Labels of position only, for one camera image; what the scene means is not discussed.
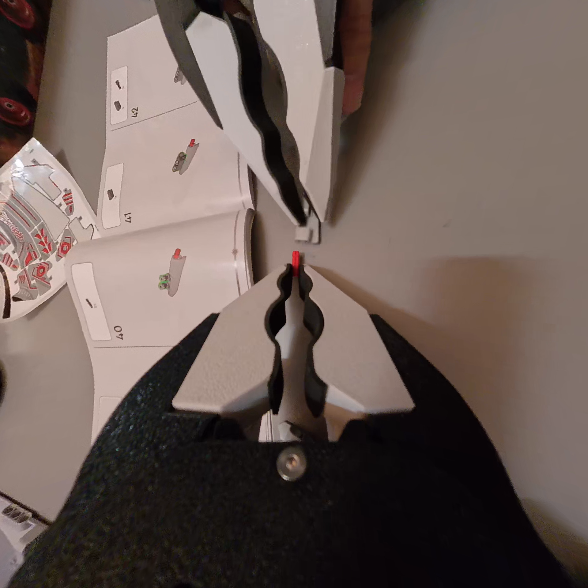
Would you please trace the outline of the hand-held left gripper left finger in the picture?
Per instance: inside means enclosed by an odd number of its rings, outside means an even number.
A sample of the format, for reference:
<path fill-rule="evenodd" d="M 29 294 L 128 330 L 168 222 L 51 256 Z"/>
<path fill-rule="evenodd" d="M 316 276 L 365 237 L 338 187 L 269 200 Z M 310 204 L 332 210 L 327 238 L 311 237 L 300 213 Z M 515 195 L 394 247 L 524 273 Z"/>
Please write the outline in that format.
<path fill-rule="evenodd" d="M 286 325 L 292 267 L 278 268 L 218 315 L 172 401 L 183 412 L 277 414 L 283 367 L 277 334 Z"/>

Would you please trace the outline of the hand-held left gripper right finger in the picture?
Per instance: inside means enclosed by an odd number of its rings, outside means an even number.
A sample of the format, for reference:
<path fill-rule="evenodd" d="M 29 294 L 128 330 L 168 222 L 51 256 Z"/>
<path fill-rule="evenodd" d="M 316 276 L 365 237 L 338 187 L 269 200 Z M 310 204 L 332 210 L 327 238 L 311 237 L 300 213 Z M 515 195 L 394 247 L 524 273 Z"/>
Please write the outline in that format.
<path fill-rule="evenodd" d="M 299 269 L 303 324 L 311 335 L 306 354 L 306 403 L 358 415 L 413 410 L 396 366 L 368 311 L 309 265 Z"/>

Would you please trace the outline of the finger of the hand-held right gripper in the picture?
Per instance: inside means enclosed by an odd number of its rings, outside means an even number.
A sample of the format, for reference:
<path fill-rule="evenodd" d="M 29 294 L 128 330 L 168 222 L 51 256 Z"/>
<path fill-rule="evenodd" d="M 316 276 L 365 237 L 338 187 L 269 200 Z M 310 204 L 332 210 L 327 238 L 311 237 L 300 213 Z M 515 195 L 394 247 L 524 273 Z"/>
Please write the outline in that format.
<path fill-rule="evenodd" d="M 286 137 L 298 178 L 320 222 L 332 210 L 345 84 L 339 1 L 254 1 L 270 62 L 279 72 Z"/>
<path fill-rule="evenodd" d="M 198 13 L 186 35 L 225 134 L 286 216 L 304 226 L 302 198 L 263 97 L 263 59 L 253 27 L 228 13 Z"/>

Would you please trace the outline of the small grey toy brick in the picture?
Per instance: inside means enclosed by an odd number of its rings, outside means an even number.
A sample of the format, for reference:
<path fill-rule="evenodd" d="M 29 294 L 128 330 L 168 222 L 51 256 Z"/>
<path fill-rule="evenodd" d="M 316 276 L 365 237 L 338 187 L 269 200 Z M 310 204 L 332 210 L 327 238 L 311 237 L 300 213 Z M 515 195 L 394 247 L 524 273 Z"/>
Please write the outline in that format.
<path fill-rule="evenodd" d="M 311 213 L 304 226 L 295 229 L 295 241 L 319 245 L 321 242 L 321 223 L 319 218 Z"/>

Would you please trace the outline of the person's right hand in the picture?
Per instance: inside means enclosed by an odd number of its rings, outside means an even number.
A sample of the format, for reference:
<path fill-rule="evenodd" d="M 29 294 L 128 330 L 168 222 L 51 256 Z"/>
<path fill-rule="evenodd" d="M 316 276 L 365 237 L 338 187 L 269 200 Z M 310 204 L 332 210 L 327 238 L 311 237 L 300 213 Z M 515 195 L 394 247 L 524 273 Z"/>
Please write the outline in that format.
<path fill-rule="evenodd" d="M 345 76 L 342 115 L 356 112 L 364 95 L 371 54 L 373 1 L 340 1 L 337 33 Z"/>

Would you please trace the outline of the white instruction booklet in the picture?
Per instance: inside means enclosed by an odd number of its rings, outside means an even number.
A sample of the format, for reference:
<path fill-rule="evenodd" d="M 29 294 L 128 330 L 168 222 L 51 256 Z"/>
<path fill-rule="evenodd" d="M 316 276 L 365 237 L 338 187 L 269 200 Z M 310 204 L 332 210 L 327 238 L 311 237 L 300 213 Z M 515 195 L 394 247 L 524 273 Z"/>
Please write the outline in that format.
<path fill-rule="evenodd" d="M 106 127 L 100 238 L 65 265 L 92 364 L 91 444 L 154 364 L 253 285 L 251 170 L 158 16 L 107 39 Z"/>

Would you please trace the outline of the dark printed toy box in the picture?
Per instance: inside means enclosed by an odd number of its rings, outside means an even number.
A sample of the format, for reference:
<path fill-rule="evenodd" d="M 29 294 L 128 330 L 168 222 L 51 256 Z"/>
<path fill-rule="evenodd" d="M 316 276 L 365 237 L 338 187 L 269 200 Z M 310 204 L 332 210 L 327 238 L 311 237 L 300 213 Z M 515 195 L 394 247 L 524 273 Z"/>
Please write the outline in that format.
<path fill-rule="evenodd" d="M 33 136 L 52 1 L 1 1 L 1 165 Z"/>

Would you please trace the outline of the red and grey sticker sheet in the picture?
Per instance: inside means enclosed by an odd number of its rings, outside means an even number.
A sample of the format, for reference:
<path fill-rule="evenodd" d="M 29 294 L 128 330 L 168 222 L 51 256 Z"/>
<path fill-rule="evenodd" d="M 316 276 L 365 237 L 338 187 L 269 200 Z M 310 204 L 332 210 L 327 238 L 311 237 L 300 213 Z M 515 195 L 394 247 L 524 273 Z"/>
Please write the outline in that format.
<path fill-rule="evenodd" d="M 1 323 L 58 293 L 69 252 L 99 238 L 96 216 L 73 176 L 30 139 L 1 168 Z"/>

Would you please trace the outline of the white printed paper box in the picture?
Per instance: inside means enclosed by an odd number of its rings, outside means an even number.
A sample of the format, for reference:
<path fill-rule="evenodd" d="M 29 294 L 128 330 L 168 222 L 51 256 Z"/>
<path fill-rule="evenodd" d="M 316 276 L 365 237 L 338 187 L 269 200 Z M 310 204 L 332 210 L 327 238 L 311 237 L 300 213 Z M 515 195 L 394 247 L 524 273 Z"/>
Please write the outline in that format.
<path fill-rule="evenodd" d="M 1 580 L 22 564 L 24 557 L 48 525 L 32 511 L 1 496 Z"/>

